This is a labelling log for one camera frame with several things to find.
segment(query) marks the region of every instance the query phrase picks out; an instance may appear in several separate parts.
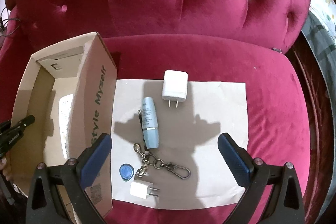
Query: white usb charger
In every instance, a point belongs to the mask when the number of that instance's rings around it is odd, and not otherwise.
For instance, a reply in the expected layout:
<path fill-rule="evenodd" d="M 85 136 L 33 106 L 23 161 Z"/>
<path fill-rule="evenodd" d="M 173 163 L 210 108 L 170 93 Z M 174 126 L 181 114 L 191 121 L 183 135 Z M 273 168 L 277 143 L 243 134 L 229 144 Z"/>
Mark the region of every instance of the white usb charger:
<path fill-rule="evenodd" d="M 169 101 L 184 102 L 187 98 L 188 74 L 184 71 L 166 70 L 163 79 L 162 99 Z"/>
<path fill-rule="evenodd" d="M 153 188 L 153 184 L 147 181 L 135 179 L 131 182 L 130 194 L 138 198 L 146 199 L 150 195 L 158 197 L 157 194 L 152 193 L 153 191 L 160 191 L 160 189 Z"/>

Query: open cardboard box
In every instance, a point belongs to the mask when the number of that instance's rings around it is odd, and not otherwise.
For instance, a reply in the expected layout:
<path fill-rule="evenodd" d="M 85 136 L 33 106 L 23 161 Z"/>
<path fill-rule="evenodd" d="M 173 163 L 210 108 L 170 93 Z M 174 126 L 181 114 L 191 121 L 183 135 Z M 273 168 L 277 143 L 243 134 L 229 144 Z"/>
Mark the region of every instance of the open cardboard box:
<path fill-rule="evenodd" d="M 117 69 L 98 33 L 73 37 L 34 53 L 22 77 L 12 126 L 35 122 L 10 152 L 14 183 L 28 195 L 36 166 L 63 165 L 104 132 L 110 134 Z M 64 187 L 59 187 L 72 220 Z M 104 216 L 112 208 L 110 156 L 86 193 Z"/>

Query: human hand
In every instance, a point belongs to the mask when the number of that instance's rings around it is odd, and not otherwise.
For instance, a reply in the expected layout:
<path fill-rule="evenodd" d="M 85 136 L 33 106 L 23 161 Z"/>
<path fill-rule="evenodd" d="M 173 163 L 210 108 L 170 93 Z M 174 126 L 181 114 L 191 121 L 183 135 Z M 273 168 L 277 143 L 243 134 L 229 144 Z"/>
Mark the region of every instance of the human hand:
<path fill-rule="evenodd" d="M 11 180 L 12 179 L 12 170 L 11 170 L 11 165 L 7 161 L 8 158 L 9 158 L 9 155 L 1 158 L 1 160 L 0 160 L 0 171 L 2 170 L 2 174 L 6 177 L 6 180 Z"/>

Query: light blue bottle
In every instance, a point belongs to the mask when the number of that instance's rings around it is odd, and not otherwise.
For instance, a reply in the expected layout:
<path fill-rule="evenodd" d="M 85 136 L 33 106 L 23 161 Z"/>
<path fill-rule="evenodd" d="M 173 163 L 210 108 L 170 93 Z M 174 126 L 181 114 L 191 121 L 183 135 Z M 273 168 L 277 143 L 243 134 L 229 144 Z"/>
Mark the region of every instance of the light blue bottle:
<path fill-rule="evenodd" d="M 155 112 L 155 105 L 152 97 L 142 100 L 142 131 L 147 148 L 159 147 L 158 120 Z"/>

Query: silver bottle band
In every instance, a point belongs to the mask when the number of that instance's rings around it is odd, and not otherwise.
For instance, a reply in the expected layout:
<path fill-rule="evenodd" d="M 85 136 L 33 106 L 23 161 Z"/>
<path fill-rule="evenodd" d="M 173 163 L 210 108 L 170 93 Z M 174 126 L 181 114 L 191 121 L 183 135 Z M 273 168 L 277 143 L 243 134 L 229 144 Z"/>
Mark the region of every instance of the silver bottle band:
<path fill-rule="evenodd" d="M 158 127 L 148 127 L 148 128 L 144 128 L 143 131 L 145 130 L 152 130 L 152 129 L 159 129 Z"/>

